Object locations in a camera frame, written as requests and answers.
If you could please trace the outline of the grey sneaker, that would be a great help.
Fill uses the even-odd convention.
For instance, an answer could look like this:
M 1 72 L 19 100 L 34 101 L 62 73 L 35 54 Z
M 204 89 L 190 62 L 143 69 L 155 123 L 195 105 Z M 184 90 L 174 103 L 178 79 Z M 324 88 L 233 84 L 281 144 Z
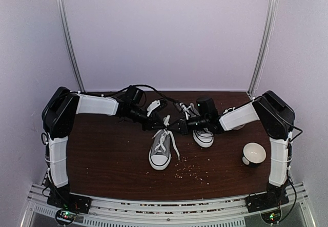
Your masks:
M 189 116 L 195 117 L 199 116 L 199 112 L 195 108 L 194 104 L 191 102 L 189 105 Z M 200 130 L 193 131 L 193 138 L 195 142 L 202 148 L 209 148 L 214 142 L 214 135 L 207 128 L 202 128 Z
M 159 129 L 152 137 L 153 144 L 150 148 L 148 159 L 150 166 L 157 171 L 165 170 L 170 164 L 171 145 L 173 146 L 178 160 L 180 160 L 180 152 L 176 145 L 175 137 L 173 132 L 168 130 L 170 118 L 170 115 L 163 118 L 164 128 Z

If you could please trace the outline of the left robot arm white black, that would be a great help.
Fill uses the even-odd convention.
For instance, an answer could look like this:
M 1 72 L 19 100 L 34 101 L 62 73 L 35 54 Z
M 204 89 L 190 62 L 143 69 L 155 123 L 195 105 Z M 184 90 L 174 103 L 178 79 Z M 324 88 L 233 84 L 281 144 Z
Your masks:
M 94 114 L 128 118 L 140 123 L 144 131 L 158 130 L 166 134 L 169 118 L 160 118 L 158 111 L 167 105 L 167 98 L 163 96 L 153 101 L 147 109 L 143 109 L 138 106 L 143 94 L 143 90 L 138 86 L 128 86 L 111 95 L 101 96 L 70 91 L 66 87 L 56 90 L 42 112 L 42 142 L 46 147 L 45 160 L 49 171 L 50 196 L 63 209 L 70 208 L 74 203 L 67 176 L 66 151 L 76 115 Z

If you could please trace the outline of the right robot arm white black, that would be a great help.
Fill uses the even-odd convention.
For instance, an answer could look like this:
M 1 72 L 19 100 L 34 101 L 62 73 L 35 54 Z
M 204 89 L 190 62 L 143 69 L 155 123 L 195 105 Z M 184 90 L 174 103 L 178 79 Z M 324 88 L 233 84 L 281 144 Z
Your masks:
M 254 121 L 261 122 L 269 137 L 271 148 L 271 167 L 263 203 L 274 207 L 281 199 L 289 180 L 292 161 L 292 143 L 295 112 L 273 91 L 250 100 L 244 105 L 230 108 L 219 114 L 214 100 L 208 96 L 196 101 L 198 114 L 181 118 L 168 126 L 169 130 L 186 135 L 191 131 L 208 129 L 214 134 L 241 128 Z

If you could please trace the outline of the black and white bowl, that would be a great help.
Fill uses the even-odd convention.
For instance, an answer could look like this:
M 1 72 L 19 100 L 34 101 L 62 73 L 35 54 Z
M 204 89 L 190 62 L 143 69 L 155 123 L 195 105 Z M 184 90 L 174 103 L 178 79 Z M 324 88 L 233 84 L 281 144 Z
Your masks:
M 247 143 L 242 150 L 242 162 L 250 168 L 259 167 L 266 159 L 267 153 L 264 147 L 255 142 Z

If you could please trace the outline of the right aluminium frame post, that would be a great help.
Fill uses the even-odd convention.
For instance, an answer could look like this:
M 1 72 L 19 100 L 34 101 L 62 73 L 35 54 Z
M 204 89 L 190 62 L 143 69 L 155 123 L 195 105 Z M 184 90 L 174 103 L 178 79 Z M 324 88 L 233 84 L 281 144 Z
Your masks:
M 264 30 L 262 34 L 262 39 L 259 47 L 259 52 L 252 75 L 252 79 L 248 88 L 248 95 L 251 99 L 255 98 L 256 91 L 258 89 L 261 76 L 264 70 L 264 65 L 267 58 L 267 53 L 269 50 L 269 40 L 274 28 L 274 22 L 276 17 L 278 0 L 269 0 L 268 8 L 266 13 L 266 19 L 264 23 Z

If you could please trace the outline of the aluminium frame post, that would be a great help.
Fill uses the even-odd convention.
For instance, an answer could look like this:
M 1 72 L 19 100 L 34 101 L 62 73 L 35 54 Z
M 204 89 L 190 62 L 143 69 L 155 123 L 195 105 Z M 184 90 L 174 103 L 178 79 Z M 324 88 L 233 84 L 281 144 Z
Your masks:
M 73 70 L 73 75 L 77 82 L 78 89 L 80 91 L 84 92 L 85 86 L 83 84 L 83 80 L 82 80 L 81 73 L 80 73 L 80 70 L 79 70 L 79 67 L 77 64 L 76 55 L 75 55 L 73 44 L 72 44 L 72 38 L 71 38 L 70 30 L 69 30 L 69 23 L 68 23 L 67 14 L 66 14 L 66 8 L 65 8 L 65 1 L 64 0 L 56 0 L 56 1 L 57 1 L 58 10 L 59 10 L 61 26 L 62 26 L 63 33 L 64 33 L 65 45 L 67 48 L 70 65 Z
M 256 91 L 258 89 L 261 76 L 264 70 L 264 65 L 267 58 L 267 53 L 269 50 L 269 40 L 274 28 L 274 22 L 276 17 L 278 0 L 269 0 L 268 8 L 266 13 L 266 19 L 264 23 L 264 30 L 262 34 L 262 39 L 259 47 L 259 52 L 252 75 L 252 79 L 248 88 L 248 95 L 251 99 L 255 98 Z

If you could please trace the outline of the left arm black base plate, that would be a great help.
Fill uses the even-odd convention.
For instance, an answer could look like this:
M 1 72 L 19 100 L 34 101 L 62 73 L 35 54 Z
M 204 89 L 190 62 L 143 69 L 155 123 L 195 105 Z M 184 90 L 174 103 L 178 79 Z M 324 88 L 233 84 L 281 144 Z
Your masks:
M 87 214 L 91 206 L 92 199 L 86 196 L 79 196 L 74 194 L 68 194 L 68 196 L 61 196 L 58 193 L 51 192 L 47 204 L 69 210 L 75 213 Z

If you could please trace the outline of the front aluminium rail frame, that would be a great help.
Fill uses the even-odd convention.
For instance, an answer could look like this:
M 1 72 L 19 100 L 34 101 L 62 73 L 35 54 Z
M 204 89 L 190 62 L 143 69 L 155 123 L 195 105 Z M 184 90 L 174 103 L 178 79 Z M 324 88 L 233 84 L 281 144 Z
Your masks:
M 282 213 L 278 226 L 318 226 L 302 183 L 286 189 L 289 203 L 249 212 L 245 196 L 189 201 L 137 201 L 92 197 L 89 212 L 71 226 L 268 226 L 270 213 Z

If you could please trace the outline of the left aluminium frame post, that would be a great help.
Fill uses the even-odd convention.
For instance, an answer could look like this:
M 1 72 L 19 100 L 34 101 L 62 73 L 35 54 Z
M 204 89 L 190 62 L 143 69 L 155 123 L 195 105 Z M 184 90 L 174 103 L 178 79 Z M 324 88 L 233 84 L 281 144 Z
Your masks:
M 56 1 L 57 1 L 58 10 L 59 10 L 61 26 L 62 26 L 63 33 L 64 33 L 65 45 L 67 48 L 70 65 L 73 70 L 73 75 L 77 82 L 78 89 L 80 91 L 84 92 L 85 86 L 83 84 L 83 80 L 82 80 L 81 73 L 80 73 L 80 70 L 79 70 L 79 67 L 77 64 L 76 55 L 75 55 L 73 44 L 72 44 L 72 38 L 71 38 L 70 30 L 69 30 L 69 23 L 68 23 L 67 14 L 66 14 L 66 8 L 65 8 L 65 1 L 64 0 L 56 0 Z

